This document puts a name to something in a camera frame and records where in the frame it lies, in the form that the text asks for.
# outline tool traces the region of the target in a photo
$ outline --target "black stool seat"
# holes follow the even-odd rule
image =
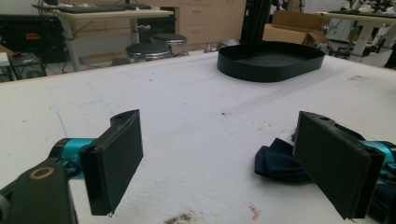
[[[187,37],[176,34],[156,34],[150,39],[152,43],[165,45],[182,45],[187,43]]]
[[[167,58],[171,55],[171,50],[164,44],[132,44],[125,50],[130,58],[140,60],[157,60]]]

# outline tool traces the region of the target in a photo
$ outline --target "black tray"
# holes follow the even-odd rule
[[[218,69],[227,76],[254,82],[278,82],[317,70],[325,53],[285,42],[263,42],[219,50]]]

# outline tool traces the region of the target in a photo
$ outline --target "white table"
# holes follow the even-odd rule
[[[299,111],[335,119],[368,140],[396,143],[394,71],[327,57],[277,83],[218,71],[216,52],[0,83],[0,186],[47,158],[65,137],[98,137],[109,119],[140,109],[144,154],[113,218],[92,217],[83,181],[70,181],[80,223],[340,224],[314,184],[254,174],[254,157],[290,141]],[[370,218],[357,223],[374,223]]]
[[[173,15],[171,11],[156,9],[139,9],[113,12],[82,13],[71,14],[60,11],[54,11],[54,14],[60,19],[64,28],[66,45],[69,49],[70,58],[75,71],[80,71],[79,57],[105,54],[109,52],[125,51],[125,48],[132,43],[139,43],[139,31],[137,28],[137,19],[168,17]],[[130,20],[131,33],[95,37],[76,38],[72,30],[73,21],[107,21],[107,20]]]
[[[328,17],[328,18],[337,18],[337,19],[345,19],[357,21],[358,25],[362,26],[359,39],[357,40],[356,46],[354,47],[349,60],[354,62],[364,62],[364,58],[362,58],[362,54],[364,49],[366,48],[367,42],[370,40],[371,33],[375,27],[381,27],[384,23],[389,24],[390,28],[386,37],[386,41],[384,42],[380,55],[376,55],[377,61],[375,62],[378,65],[384,65],[392,53],[392,46],[396,41],[396,18],[385,18],[385,17],[370,17],[370,16],[362,16],[362,15],[348,15],[348,14],[337,14],[337,13],[329,13],[329,12],[317,12],[316,14]]]

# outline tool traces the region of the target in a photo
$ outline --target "white wall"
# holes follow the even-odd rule
[[[37,2],[38,0],[0,0],[0,14],[38,14],[37,9],[32,7]],[[342,2],[344,0],[305,0],[305,12],[336,10],[341,7]]]

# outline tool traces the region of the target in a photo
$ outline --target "black oval tray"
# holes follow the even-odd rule
[[[219,50],[218,69],[229,77],[254,82],[278,82],[317,70],[325,53],[286,42],[263,42]]]

